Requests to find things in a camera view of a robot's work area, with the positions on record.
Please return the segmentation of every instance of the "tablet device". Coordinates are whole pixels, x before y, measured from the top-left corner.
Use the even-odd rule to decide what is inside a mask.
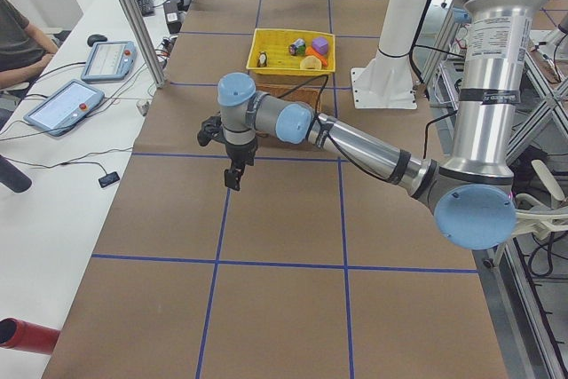
[[[24,120],[58,137],[72,130],[104,96],[103,91],[72,80],[24,115]]]
[[[96,42],[81,74],[87,83],[117,82],[132,68],[136,59],[133,42]]]

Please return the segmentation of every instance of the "computer mouse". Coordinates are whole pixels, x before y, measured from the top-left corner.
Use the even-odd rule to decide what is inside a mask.
[[[103,35],[90,35],[87,38],[87,44],[92,47],[93,44],[95,44],[96,42],[106,42],[108,40],[108,38],[106,36]]]

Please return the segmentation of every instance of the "black cylindrical object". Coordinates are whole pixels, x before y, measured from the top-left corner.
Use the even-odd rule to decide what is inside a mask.
[[[32,186],[32,180],[3,158],[2,155],[0,155],[0,183],[15,193],[23,193]]]

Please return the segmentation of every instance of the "white table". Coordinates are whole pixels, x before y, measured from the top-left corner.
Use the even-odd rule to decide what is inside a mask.
[[[145,23],[157,45],[168,29],[160,8]],[[118,0],[96,0],[84,14],[47,71],[68,63],[85,61],[90,48],[87,37],[100,33],[109,40],[134,40]],[[138,54],[133,70],[144,64]],[[82,67],[64,68],[39,81],[29,93],[50,95],[73,78]],[[95,85],[111,96],[122,84]],[[104,113],[83,121],[67,135],[54,138],[37,135],[0,141],[0,154],[24,162],[51,165],[89,152],[129,148],[144,118],[136,108],[139,99],[148,99],[152,78],[142,71],[136,83]],[[40,99],[25,99],[4,126],[19,120]],[[0,139],[37,132],[23,123],[14,123]],[[122,177],[130,153],[93,157],[109,171]],[[75,292],[99,236],[118,188],[99,187],[104,175],[96,165],[58,167],[52,170],[17,165],[33,185],[16,194],[0,185],[0,319],[15,317],[51,328],[61,328]],[[0,350],[0,377],[39,378],[48,356],[14,350]]]

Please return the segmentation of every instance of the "yellow plastic tray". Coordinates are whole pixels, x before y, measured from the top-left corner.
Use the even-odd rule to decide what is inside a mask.
[[[298,38],[305,40],[310,46],[312,40],[324,36],[329,43],[327,67],[321,70],[302,70],[300,61],[303,56],[293,56],[288,47]],[[265,51],[268,56],[267,67],[257,67],[258,55]],[[248,54],[247,70],[260,75],[330,75],[335,72],[335,35],[307,30],[287,30],[282,28],[257,28]]]

